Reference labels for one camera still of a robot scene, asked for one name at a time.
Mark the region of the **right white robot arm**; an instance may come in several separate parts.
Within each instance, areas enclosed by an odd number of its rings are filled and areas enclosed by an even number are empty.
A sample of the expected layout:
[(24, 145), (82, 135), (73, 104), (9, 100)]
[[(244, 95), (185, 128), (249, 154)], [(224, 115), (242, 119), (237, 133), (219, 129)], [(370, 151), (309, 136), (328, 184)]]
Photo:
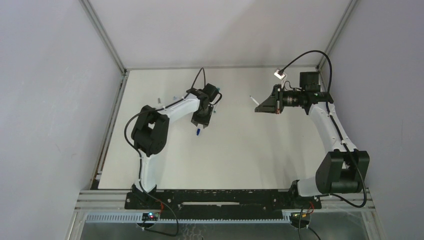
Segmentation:
[(280, 69), (281, 80), (270, 96), (256, 108), (256, 113), (280, 114), (284, 108), (302, 108), (314, 123), (326, 155), (313, 177), (297, 180), (295, 192), (300, 197), (351, 194), (363, 191), (370, 156), (358, 150), (338, 119), (330, 93), (321, 90), (318, 72), (301, 72), (299, 87), (286, 89), (287, 74)]

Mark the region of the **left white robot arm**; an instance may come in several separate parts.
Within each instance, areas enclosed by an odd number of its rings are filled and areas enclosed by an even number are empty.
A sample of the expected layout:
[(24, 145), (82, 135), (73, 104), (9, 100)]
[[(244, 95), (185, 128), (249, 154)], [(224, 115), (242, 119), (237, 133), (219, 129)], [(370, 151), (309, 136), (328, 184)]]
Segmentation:
[(191, 123), (196, 127), (208, 127), (215, 105), (222, 97), (219, 89), (208, 83), (202, 89), (188, 89), (182, 98), (169, 105), (160, 108), (145, 105), (128, 120), (123, 136), (138, 153), (139, 170), (134, 182), (138, 191), (147, 195), (157, 188), (155, 158), (166, 146), (170, 125), (191, 115)]

